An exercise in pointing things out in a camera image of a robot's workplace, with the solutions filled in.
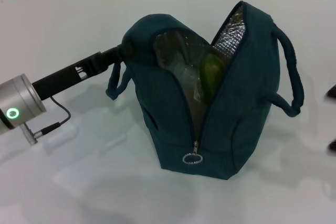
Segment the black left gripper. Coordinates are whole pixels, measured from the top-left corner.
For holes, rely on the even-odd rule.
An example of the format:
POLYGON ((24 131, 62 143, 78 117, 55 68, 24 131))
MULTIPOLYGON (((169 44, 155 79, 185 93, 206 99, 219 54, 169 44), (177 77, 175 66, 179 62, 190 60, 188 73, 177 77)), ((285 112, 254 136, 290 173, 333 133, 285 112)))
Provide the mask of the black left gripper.
POLYGON ((88 78, 105 72, 110 65, 129 56, 129 44, 120 44, 111 50, 95 53, 38 81, 33 82, 41 100, 46 100, 88 78))

